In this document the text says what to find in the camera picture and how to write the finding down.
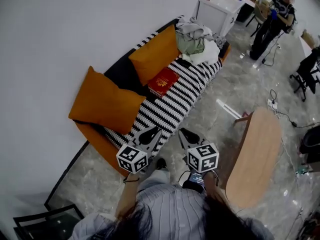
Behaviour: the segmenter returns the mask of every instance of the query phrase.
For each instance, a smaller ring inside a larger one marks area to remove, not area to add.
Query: black pillow
[[[142,86],[137,71],[129,59],[135,49],[130,50],[114,63],[104,75],[114,82],[120,89],[133,91],[141,96],[148,96],[149,89]]]

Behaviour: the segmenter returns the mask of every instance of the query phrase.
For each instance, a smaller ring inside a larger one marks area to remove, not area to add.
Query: white cloth
[[[192,60],[188,54],[182,53],[182,59],[192,64]]]
[[[216,63],[219,59],[220,49],[215,41],[204,39],[204,50],[201,53],[191,54],[190,59],[195,65],[207,62],[209,65]]]
[[[177,31],[183,35],[189,35],[192,39],[204,38],[208,40],[213,40],[212,31],[210,28],[201,24],[196,20],[195,17],[191,17],[190,21],[186,21],[184,18],[181,18],[176,24]]]

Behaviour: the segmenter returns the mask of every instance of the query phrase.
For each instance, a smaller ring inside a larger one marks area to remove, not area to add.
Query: white wall
[[[298,24],[295,32],[301,36],[304,29],[312,34],[314,40],[319,43],[320,35],[320,1],[319,0],[295,0],[293,4],[296,9]]]
[[[104,72],[197,0],[0,0],[0,229],[43,203],[84,144],[68,113]]]

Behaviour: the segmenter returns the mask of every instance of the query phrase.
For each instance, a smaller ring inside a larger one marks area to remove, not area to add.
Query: black hair
[[[258,239],[245,222],[225,203],[207,196],[203,209],[205,239]]]
[[[258,240],[246,223],[228,205],[207,196],[203,206],[205,239]],[[147,240],[152,230],[152,216],[148,206],[136,205],[122,219],[91,237],[91,240]]]
[[[119,220],[91,237],[91,240],[146,240],[152,229],[152,216],[149,206],[135,204]]]

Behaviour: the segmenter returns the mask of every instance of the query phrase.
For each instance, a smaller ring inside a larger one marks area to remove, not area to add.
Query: green cloth
[[[175,32],[176,45],[183,54],[200,54],[205,49],[205,41],[203,38],[192,39],[188,34]]]

